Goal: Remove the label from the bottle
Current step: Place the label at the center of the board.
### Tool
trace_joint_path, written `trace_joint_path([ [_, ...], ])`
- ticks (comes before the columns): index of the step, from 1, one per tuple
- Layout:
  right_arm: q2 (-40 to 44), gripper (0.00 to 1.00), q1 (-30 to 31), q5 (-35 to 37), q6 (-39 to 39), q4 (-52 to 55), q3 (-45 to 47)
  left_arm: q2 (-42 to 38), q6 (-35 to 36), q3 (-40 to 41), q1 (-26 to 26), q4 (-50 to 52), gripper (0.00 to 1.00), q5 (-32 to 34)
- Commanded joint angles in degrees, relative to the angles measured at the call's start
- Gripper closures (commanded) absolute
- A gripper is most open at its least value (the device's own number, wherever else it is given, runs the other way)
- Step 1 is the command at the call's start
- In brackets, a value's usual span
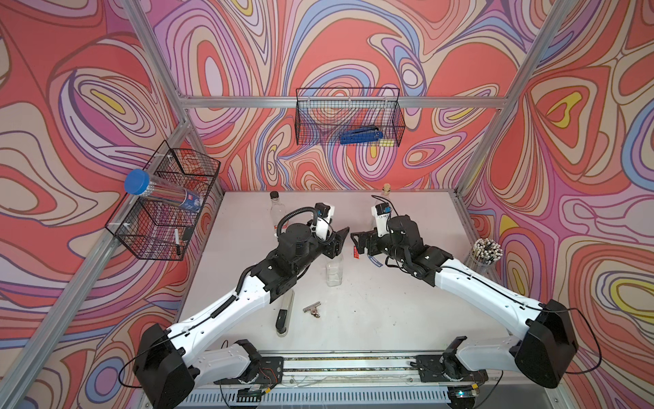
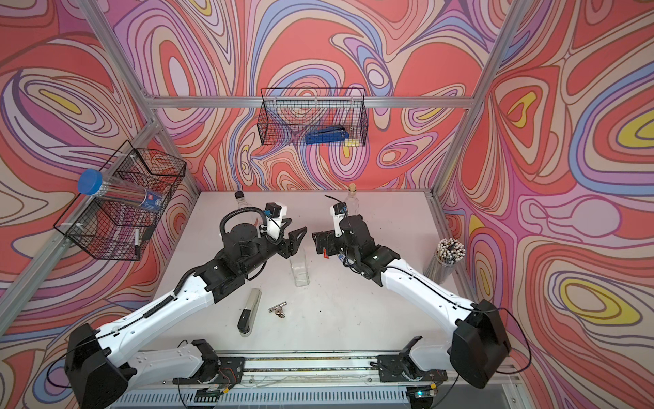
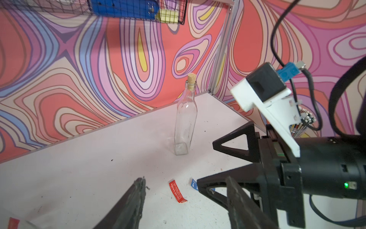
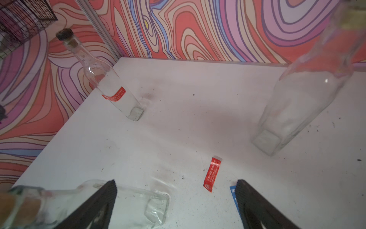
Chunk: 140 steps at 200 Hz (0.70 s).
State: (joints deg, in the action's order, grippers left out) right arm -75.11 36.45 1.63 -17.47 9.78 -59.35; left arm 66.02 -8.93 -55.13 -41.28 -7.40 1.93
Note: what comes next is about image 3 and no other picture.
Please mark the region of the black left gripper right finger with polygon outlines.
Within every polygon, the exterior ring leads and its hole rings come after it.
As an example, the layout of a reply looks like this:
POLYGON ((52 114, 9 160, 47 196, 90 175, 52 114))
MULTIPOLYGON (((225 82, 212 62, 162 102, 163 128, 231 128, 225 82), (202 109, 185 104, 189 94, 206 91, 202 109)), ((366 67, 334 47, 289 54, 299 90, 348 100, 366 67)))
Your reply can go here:
POLYGON ((278 228, 232 177, 226 178, 226 184, 228 215, 232 229, 278 228))

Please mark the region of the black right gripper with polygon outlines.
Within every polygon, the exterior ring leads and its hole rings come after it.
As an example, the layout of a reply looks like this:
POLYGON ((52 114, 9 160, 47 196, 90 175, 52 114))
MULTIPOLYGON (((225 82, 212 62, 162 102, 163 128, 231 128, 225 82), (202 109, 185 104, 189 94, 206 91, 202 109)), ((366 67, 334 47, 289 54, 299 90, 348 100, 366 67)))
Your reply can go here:
POLYGON ((266 125, 266 135, 259 137, 254 122, 250 121, 215 140, 214 150, 252 164, 198 179, 199 193, 227 210, 230 188, 227 179, 231 178, 245 194, 261 196, 263 212, 276 225, 279 225, 277 211, 283 210, 289 226, 305 228, 302 173, 296 157, 272 125, 266 125), (260 159, 263 168, 258 164, 260 159))

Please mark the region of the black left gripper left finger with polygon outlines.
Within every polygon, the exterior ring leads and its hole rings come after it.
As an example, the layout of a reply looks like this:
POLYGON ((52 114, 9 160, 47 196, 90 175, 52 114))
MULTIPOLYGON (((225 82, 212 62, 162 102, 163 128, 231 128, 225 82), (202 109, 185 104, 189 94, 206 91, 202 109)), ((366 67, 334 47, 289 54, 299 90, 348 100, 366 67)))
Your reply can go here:
POLYGON ((138 229, 146 197, 146 180, 138 178, 95 226, 96 229, 138 229))

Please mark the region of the red label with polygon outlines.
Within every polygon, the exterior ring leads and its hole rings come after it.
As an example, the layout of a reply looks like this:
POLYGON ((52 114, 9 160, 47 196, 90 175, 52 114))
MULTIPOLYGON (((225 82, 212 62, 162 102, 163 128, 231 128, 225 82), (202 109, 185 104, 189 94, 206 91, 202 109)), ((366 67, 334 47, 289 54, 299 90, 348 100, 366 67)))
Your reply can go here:
POLYGON ((175 180, 169 182, 169 187, 178 203, 187 202, 187 200, 183 197, 182 193, 180 192, 175 180))
POLYGON ((20 224, 20 220, 19 219, 10 217, 9 218, 9 221, 8 221, 7 229, 18 229, 19 224, 20 224))

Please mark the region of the blue white bottle label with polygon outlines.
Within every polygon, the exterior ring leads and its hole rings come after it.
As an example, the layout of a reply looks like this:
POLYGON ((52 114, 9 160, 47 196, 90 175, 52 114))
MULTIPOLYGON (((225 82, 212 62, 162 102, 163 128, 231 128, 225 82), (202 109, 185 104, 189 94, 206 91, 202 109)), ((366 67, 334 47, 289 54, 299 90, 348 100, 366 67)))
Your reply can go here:
POLYGON ((192 179, 192 180, 191 180, 191 187, 192 187, 193 189, 197 190, 197 191, 199 190, 199 189, 198 189, 197 182, 196 182, 194 179, 192 179))

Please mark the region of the clear square bottle with cork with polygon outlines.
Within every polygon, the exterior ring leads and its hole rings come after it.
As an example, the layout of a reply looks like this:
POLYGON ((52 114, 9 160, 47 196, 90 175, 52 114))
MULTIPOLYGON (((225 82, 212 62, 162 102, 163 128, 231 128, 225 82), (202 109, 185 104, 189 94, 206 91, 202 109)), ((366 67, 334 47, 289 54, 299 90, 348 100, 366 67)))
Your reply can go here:
POLYGON ((197 118, 197 105, 194 100, 196 74, 190 73, 185 83, 185 90, 177 104, 174 130, 174 154, 177 156, 189 153, 194 127, 197 118))

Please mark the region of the clear glass bottle black cap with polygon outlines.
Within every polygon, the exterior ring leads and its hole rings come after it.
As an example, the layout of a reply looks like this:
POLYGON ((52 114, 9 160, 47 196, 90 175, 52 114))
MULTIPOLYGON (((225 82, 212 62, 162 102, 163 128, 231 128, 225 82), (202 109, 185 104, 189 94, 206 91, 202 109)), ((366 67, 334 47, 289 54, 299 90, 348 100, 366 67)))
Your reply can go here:
POLYGON ((1 229, 39 229, 33 223, 1 208, 1 229))

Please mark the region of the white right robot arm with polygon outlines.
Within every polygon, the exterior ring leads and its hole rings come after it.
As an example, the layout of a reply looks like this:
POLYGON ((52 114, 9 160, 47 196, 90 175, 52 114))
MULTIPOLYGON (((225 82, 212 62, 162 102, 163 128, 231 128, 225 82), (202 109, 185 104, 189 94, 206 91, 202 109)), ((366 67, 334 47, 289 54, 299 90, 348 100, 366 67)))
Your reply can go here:
POLYGON ((277 229, 278 210, 286 212, 289 226, 305 228, 304 194, 366 198, 366 106, 358 115, 358 135, 342 133, 334 118, 340 96, 365 69, 362 58, 331 92, 336 137, 293 138, 290 126, 300 113, 282 80, 287 71, 265 63, 232 88, 243 110, 257 107, 269 120, 265 136, 248 122, 213 142, 214 150, 248 165, 197 180, 199 192, 228 211, 233 229, 277 229))

